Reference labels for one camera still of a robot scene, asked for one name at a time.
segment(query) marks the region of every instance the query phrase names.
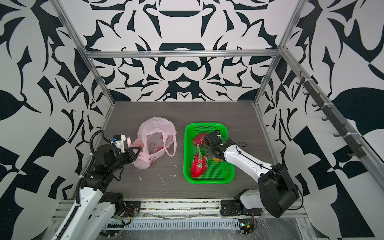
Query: clear plastic sheet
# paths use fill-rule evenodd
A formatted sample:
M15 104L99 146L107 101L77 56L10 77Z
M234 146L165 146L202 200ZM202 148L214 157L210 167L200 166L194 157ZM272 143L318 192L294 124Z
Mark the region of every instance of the clear plastic sheet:
M98 236L97 240L172 240L172 239L210 239L210 240L300 240L300 226L296 218L257 219L257 228L250 234L228 229L190 229L190 230L123 230L116 237Z

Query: black and white wallpaper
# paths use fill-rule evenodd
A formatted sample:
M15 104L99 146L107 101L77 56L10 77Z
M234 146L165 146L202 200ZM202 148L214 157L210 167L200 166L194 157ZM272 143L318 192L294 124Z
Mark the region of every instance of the black and white wallpaper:
M272 57L100 58L116 101L253 100Z
M384 158L382 1L310 0L287 44L377 154ZM263 121L320 237L382 239L384 192L306 90L279 62L259 106Z
M62 0L88 50L276 49L298 0Z
M32 239L72 193L110 104L47 0L0 3L0 236Z
M287 44L384 159L384 2L310 0Z

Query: green basket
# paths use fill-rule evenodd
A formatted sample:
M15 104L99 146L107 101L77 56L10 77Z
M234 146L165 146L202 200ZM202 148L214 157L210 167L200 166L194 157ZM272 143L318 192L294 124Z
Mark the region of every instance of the green basket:
M235 167L229 162L216 162L210 158L207 159L207 171L200 177L191 176L192 161L195 158L196 147L193 139L202 132L213 132L220 130L222 136L228 136L227 128L221 123L215 122L196 122L191 123L185 128L184 132L184 177L193 184L226 184L235 177ZM206 148L200 148L200 151L206 153Z

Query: gray tabletop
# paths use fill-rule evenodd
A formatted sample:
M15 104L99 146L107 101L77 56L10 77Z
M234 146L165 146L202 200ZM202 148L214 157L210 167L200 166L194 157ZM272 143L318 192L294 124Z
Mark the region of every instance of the gray tabletop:
M144 170L132 164L125 167L121 181L113 180L107 191L121 192L130 199L225 198L245 188L258 189L257 183L235 166L235 178L228 184L191 184L183 175L184 129L192 122L219 122L235 142L246 142L242 149L272 163L256 112L250 101L238 102L117 102L106 126L105 136L125 134L132 141L139 126L152 117L163 117L175 124L177 150Z

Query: perforated basket bottom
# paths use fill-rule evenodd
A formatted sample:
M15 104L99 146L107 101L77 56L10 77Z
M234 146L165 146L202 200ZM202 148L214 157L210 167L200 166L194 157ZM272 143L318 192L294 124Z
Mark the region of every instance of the perforated basket bottom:
M217 130L217 127L215 126L201 126L197 125L195 128L195 134L194 136L197 136L199 133L202 132L213 132ZM190 155L190 167L192 166L193 160L195 158L196 153L196 147L191 142L190 147L192 148L192 154ZM206 154L207 150L206 148L200 148L200 151L202 154ZM216 162L210 158L207 159L207 171L202 174L200 177L192 178L194 180L223 180L228 177L228 175L231 173L231 164L228 162Z

